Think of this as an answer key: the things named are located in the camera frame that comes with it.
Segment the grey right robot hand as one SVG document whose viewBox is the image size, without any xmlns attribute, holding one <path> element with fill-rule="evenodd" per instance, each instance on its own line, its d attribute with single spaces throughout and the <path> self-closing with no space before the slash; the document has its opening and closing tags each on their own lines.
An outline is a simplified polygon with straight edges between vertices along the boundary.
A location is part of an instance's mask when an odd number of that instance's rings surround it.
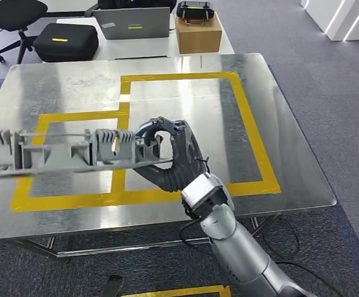
<svg viewBox="0 0 359 297">
<path fill-rule="evenodd" d="M 170 133 L 172 164 L 169 169 L 155 165 L 135 169 L 138 174 L 163 191 L 181 191 L 199 175 L 207 171 L 195 135 L 185 120 L 172 121 L 158 117 L 150 119 L 138 127 L 135 135 L 144 137 L 147 144 L 159 131 Z"/>
</svg>

